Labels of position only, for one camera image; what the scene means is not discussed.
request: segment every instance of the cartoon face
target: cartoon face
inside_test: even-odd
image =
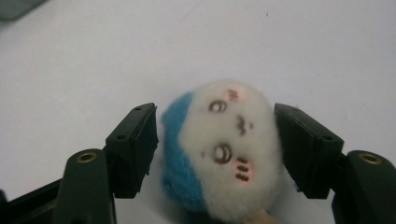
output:
[[[282,173],[275,119],[251,86],[227,79],[195,91],[179,143],[213,217],[236,221],[275,199]]]

